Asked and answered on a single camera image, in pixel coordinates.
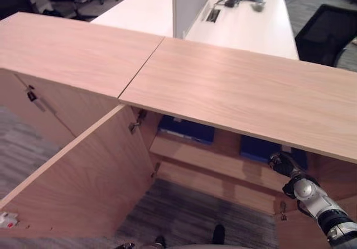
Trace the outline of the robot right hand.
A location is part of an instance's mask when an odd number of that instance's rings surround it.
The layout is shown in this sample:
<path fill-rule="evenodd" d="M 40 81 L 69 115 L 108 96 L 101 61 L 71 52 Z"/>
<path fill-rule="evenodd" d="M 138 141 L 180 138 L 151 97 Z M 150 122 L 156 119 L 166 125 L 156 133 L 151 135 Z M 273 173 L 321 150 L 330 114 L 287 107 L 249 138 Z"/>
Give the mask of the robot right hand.
<path fill-rule="evenodd" d="M 293 178 L 303 172 L 302 167 L 292 157 L 292 154 L 285 151 L 273 153 L 268 159 L 268 165 L 275 172 Z"/>

